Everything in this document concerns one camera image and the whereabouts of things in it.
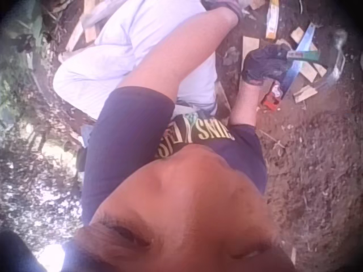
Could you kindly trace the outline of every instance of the red object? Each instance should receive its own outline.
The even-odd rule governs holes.
[[[280,90],[280,84],[275,81],[268,94],[264,97],[261,104],[268,108],[270,111],[276,111],[280,105],[282,98],[282,91]]]

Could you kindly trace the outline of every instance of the yellow lettering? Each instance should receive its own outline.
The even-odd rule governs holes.
[[[207,139],[209,139],[209,134],[208,134],[208,132],[207,132],[207,131],[205,131],[205,130],[202,128],[202,126],[203,126],[203,121],[202,121],[202,120],[200,120],[200,119],[197,119],[196,124],[195,124],[195,127],[196,127],[196,129],[200,132],[200,133],[198,134],[198,137],[199,137],[199,139],[201,139],[201,140],[207,140]]]
[[[228,138],[230,138],[231,140],[235,140],[235,138],[232,136],[232,134],[230,134],[230,132],[228,131],[228,129],[224,126],[224,124],[220,123],[221,128],[223,129],[223,131],[225,132],[225,134],[228,136]]]
[[[176,125],[176,122],[172,122],[170,125],[174,128],[174,134],[173,137],[171,137],[172,143],[173,144],[182,143],[183,137],[182,134],[180,133],[178,126]]]
[[[173,153],[171,141],[172,141],[172,136],[171,135],[167,135],[165,137],[165,142],[167,144],[167,147],[168,147],[168,150],[169,150],[169,153],[170,153],[169,156],[172,155],[172,153]]]
[[[214,123],[211,120],[204,120],[204,123],[212,139],[214,139],[214,137],[221,138]]]
[[[183,116],[184,123],[185,123],[185,142],[186,143],[193,143],[192,141],[192,128],[189,120]]]
[[[160,158],[167,158],[170,156],[169,150],[167,148],[167,146],[164,144],[160,144],[159,148],[158,148],[158,154]]]
[[[213,119],[212,121],[215,125],[215,127],[218,129],[220,134],[222,135],[222,138],[228,138],[227,134],[224,133],[224,131],[221,129],[220,122],[217,119]]]

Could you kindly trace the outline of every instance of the soil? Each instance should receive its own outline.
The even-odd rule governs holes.
[[[351,14],[335,2],[302,0],[302,4],[300,14],[299,0],[280,0],[278,38],[295,46],[290,33],[314,22],[320,26],[314,44],[327,50],[329,34],[344,28],[349,35],[344,48],[347,64],[330,90],[296,104],[292,93],[306,84],[300,77],[278,111],[259,110],[257,131],[269,172],[266,200],[281,227],[284,249],[288,254],[293,248],[297,251],[299,271],[362,271],[357,262],[363,248],[362,35]],[[82,5],[81,0],[74,1],[65,11],[58,53],[65,48]],[[231,46],[241,51],[243,35],[264,38],[267,9],[265,5],[256,10],[256,20],[246,18],[218,48],[218,75],[231,105],[239,88],[241,59],[224,66],[223,57]],[[223,109],[220,116],[225,117]]]

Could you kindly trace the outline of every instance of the black glove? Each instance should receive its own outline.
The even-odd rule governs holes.
[[[227,7],[234,13],[236,13],[238,20],[243,18],[242,10],[247,7],[246,1],[242,0],[204,0],[204,5],[208,10],[216,9],[218,7]]]
[[[244,60],[242,79],[251,85],[260,86],[264,78],[272,78],[282,82],[292,62],[286,55],[289,51],[286,45],[270,44],[265,48],[253,50]]]

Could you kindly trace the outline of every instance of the white pants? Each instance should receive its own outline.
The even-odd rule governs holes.
[[[179,24],[204,11],[199,0],[128,0],[107,22],[95,46],[61,65],[54,77],[54,90],[97,119],[124,76]],[[178,100],[213,111],[216,79],[213,54],[180,84]]]

